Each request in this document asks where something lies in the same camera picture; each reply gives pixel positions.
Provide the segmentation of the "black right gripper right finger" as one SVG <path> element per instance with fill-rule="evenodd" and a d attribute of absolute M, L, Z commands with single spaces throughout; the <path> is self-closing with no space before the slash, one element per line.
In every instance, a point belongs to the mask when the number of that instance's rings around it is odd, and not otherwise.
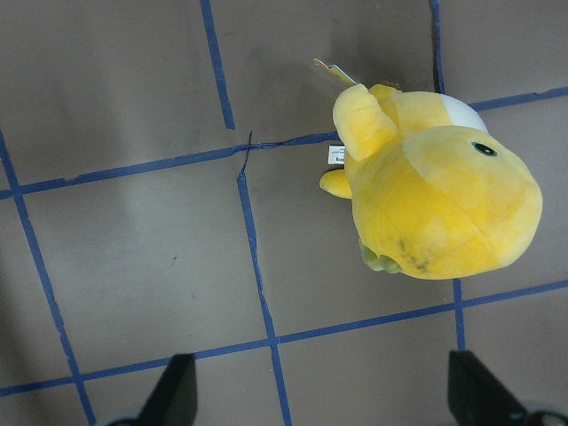
<path fill-rule="evenodd" d="M 459 425 L 565 425 L 567 415 L 529 410 L 472 351 L 450 351 L 447 404 Z"/>

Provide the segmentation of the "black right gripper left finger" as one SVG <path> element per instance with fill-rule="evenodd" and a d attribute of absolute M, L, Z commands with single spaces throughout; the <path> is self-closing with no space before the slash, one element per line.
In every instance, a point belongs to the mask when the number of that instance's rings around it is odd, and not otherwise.
<path fill-rule="evenodd" d="M 177 354 L 170 359 L 139 413 L 120 415 L 106 425 L 194 425 L 196 417 L 195 356 Z"/>

